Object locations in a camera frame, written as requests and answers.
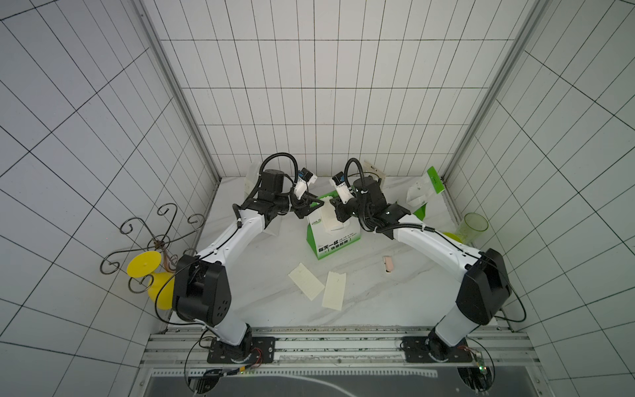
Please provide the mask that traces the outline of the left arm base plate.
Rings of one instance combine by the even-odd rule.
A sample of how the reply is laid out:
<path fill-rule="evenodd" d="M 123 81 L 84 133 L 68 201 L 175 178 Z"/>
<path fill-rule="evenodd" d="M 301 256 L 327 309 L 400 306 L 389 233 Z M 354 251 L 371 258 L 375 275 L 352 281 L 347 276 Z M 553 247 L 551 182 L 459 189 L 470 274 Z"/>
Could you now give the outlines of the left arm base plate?
<path fill-rule="evenodd" d="M 214 341 L 208 348 L 208 364 L 251 365 L 270 364 L 274 362 L 274 337 L 247 337 L 240 345 L 232 346 L 224 342 Z"/>

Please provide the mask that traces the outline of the navy blue beige bag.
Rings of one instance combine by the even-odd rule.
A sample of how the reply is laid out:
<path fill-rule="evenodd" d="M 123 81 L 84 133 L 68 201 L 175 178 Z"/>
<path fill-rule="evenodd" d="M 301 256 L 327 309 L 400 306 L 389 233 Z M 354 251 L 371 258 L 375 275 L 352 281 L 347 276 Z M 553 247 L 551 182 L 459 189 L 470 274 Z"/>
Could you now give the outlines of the navy blue beige bag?
<path fill-rule="evenodd" d="M 366 175 L 373 176 L 377 180 L 384 180 L 386 177 L 386 174 L 382 170 L 380 170 L 379 168 L 377 168 L 375 165 L 368 162 L 367 160 L 363 161 L 362 167 Z"/>

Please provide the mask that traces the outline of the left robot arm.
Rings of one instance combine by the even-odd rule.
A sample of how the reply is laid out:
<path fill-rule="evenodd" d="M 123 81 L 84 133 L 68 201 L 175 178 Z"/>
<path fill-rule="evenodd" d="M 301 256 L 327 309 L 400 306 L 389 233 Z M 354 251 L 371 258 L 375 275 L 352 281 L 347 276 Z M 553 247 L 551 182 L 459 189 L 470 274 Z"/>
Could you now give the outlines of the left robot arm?
<path fill-rule="evenodd" d="M 242 356 L 251 351 L 251 327 L 230 313 L 229 266 L 276 218 L 293 213 L 303 219 L 324 206 L 309 192 L 316 175 L 300 169 L 287 152 L 266 157 L 256 176 L 244 201 L 232 206 L 233 225 L 200 253 L 183 256 L 172 279 L 172 309 L 178 317 L 203 325 L 218 342 Z"/>

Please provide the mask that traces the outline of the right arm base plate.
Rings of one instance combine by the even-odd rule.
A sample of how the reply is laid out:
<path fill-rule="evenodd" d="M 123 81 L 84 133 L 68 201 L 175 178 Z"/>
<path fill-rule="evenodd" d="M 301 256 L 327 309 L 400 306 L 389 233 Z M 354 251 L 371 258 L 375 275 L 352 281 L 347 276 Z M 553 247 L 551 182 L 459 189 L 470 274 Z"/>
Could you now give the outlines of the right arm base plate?
<path fill-rule="evenodd" d="M 458 347 L 448 347 L 436 339 L 429 337 L 403 337 L 400 349 L 405 355 L 405 361 L 418 364 L 470 364 L 472 355 Z"/>

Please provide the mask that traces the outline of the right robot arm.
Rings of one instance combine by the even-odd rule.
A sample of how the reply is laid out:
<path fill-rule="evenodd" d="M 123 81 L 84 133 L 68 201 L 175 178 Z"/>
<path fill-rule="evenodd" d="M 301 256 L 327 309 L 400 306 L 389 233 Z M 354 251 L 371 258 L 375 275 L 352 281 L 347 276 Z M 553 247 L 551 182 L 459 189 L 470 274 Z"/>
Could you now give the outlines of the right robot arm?
<path fill-rule="evenodd" d="M 380 182 L 368 176 L 357 158 L 351 158 L 334 177 L 337 198 L 331 200 L 337 220 L 357 218 L 367 233 L 376 233 L 410 246 L 461 282 L 455 304 L 428 334 L 426 346 L 437 362 L 466 344 L 466 337 L 488 324 L 513 294 L 501 254 L 480 251 L 452 240 L 426 225 L 397 204 L 388 203 Z"/>

